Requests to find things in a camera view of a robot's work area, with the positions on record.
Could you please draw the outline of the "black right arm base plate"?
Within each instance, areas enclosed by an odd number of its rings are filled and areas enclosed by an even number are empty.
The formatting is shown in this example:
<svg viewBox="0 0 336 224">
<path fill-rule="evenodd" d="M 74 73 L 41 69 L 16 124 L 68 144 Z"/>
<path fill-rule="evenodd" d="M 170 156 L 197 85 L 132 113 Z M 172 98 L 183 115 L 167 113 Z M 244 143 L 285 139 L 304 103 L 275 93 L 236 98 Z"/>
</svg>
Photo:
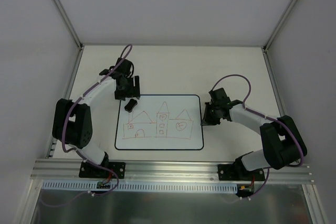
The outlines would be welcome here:
<svg viewBox="0 0 336 224">
<path fill-rule="evenodd" d="M 263 169 L 248 171 L 244 166 L 236 164 L 218 164 L 217 174 L 220 181 L 250 181 L 263 182 L 265 173 Z"/>
</svg>

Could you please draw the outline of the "white whiteboard black frame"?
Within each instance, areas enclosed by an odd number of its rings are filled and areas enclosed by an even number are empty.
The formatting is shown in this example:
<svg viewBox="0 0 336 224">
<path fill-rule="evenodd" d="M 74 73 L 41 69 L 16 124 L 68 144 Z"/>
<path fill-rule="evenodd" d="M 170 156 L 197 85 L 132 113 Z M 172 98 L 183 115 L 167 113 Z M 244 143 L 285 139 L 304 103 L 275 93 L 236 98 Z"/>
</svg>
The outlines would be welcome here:
<svg viewBox="0 0 336 224">
<path fill-rule="evenodd" d="M 204 147 L 201 100 L 195 94 L 145 94 L 131 112 L 119 105 L 115 148 L 199 151 Z"/>
</svg>

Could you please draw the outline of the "green whiteboard eraser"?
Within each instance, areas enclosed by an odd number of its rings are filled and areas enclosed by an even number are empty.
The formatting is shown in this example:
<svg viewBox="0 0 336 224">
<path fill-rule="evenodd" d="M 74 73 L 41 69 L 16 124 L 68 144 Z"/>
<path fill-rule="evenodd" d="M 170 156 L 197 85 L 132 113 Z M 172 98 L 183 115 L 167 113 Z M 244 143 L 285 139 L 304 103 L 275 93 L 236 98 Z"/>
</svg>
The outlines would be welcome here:
<svg viewBox="0 0 336 224">
<path fill-rule="evenodd" d="M 128 103 L 124 106 L 124 109 L 128 113 L 131 113 L 137 104 L 138 104 L 137 100 L 130 99 Z"/>
</svg>

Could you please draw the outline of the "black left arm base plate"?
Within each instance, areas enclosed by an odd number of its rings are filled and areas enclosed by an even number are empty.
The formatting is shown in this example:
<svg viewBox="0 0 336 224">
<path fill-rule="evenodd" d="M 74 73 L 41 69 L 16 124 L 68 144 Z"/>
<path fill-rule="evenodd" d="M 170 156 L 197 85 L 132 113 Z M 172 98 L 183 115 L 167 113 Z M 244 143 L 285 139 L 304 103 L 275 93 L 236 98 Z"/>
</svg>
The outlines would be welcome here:
<svg viewBox="0 0 336 224">
<path fill-rule="evenodd" d="M 125 167 L 125 162 L 109 162 L 105 169 L 98 168 L 96 165 L 89 164 L 88 162 L 82 162 L 79 177 L 105 179 L 108 178 L 110 170 L 112 170 L 119 179 L 124 179 Z"/>
</svg>

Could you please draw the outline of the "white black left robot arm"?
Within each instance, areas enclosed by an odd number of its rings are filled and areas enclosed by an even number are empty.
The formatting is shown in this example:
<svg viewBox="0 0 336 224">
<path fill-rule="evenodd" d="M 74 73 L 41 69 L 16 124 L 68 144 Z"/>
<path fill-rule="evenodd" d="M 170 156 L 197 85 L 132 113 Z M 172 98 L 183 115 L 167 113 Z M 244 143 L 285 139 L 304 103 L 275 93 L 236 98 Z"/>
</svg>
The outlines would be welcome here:
<svg viewBox="0 0 336 224">
<path fill-rule="evenodd" d="M 92 139 L 91 112 L 101 99 L 113 96 L 115 100 L 129 102 L 126 112 L 132 112 L 140 99 L 140 77 L 134 75 L 134 64 L 118 58 L 116 65 L 99 73 L 98 81 L 76 100 L 60 99 L 56 103 L 53 138 L 61 141 L 65 153 L 75 151 L 83 161 L 89 163 L 97 177 L 109 172 L 109 157 L 96 146 Z"/>
</svg>

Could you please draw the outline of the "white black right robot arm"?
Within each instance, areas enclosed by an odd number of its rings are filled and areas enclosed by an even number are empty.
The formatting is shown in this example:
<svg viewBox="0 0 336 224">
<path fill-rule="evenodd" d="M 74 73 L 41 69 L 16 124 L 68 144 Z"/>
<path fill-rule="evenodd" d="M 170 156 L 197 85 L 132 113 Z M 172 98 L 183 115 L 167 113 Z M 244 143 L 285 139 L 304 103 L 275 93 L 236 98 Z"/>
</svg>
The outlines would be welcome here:
<svg viewBox="0 0 336 224">
<path fill-rule="evenodd" d="M 293 166 L 307 155 L 306 145 L 290 116 L 265 116 L 242 101 L 231 100 L 223 88 L 212 89 L 209 94 L 211 100 L 205 104 L 202 126 L 219 125 L 222 120 L 238 123 L 259 134 L 262 143 L 261 150 L 236 158 L 226 168 L 219 165 L 219 180 L 263 181 L 264 168 Z"/>
</svg>

